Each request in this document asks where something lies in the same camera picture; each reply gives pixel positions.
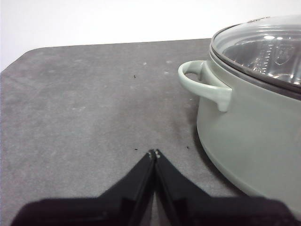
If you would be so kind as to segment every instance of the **pot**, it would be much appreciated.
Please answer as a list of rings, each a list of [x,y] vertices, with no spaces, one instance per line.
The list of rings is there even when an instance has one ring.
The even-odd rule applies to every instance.
[[[178,70],[182,86],[200,96],[205,152],[243,192],[281,200],[300,220],[301,16],[223,29],[209,53]]]

